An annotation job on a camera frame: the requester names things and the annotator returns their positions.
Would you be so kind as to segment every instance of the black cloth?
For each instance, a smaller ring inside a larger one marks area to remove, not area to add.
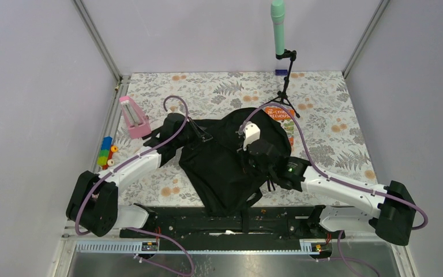
[[[210,216],[235,215],[262,197],[260,186],[269,178],[267,170],[250,164],[242,149],[244,136],[237,133],[254,109],[235,110],[220,120],[195,120],[213,139],[204,143],[196,140],[182,149],[179,165]],[[279,122],[263,111],[250,121],[261,130],[261,139],[273,144],[283,156],[291,155],[288,137]]]

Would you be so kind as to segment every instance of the mint green microphone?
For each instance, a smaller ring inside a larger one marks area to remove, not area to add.
[[[274,25],[274,43],[276,58],[284,54],[284,1],[274,0],[271,4],[271,18]]]

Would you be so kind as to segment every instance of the table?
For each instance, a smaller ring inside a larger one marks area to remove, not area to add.
[[[275,76],[274,72],[135,73],[127,95],[143,108],[155,129],[166,117],[162,102],[169,95],[182,97],[193,119],[219,119],[235,109],[258,107],[274,98],[282,90],[283,82],[283,77]],[[375,183],[376,176],[342,73],[291,73],[287,92],[301,115],[298,123],[317,164],[330,172]],[[179,104],[171,100],[167,107],[175,111]],[[120,163],[137,152],[143,142],[130,139],[121,118],[114,144],[119,151],[112,158]],[[178,150],[177,156],[163,167],[131,185],[120,196],[120,204],[203,206],[178,164],[180,155]],[[306,157],[297,131],[292,155]],[[323,195],[280,187],[269,192],[265,184],[261,190],[263,197],[255,206],[345,205]]]

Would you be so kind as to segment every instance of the microphone stand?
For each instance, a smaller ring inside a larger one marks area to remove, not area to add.
[[[285,59],[285,58],[289,58],[290,59],[290,68],[288,69],[288,75],[284,78],[283,91],[278,91],[277,92],[277,97],[274,98],[274,99],[271,99],[267,103],[276,102],[276,103],[280,103],[280,104],[283,104],[283,105],[286,105],[286,106],[290,106],[295,111],[296,117],[300,118],[298,112],[296,111],[295,107],[293,107],[293,105],[291,104],[290,100],[288,99],[288,95],[286,94],[286,89],[288,88],[288,85],[290,84],[291,68],[293,67],[293,62],[296,60],[296,51],[294,51],[294,50],[290,51],[290,50],[284,49],[284,53],[282,53],[282,55],[276,55],[276,59]]]

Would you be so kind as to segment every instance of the orange book cover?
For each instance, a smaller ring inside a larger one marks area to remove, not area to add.
[[[281,127],[286,131],[291,146],[294,142],[295,123],[291,120],[291,117],[282,109],[274,107],[266,107],[264,111],[272,117],[272,119],[281,122]],[[295,110],[289,110],[291,115],[295,115]]]

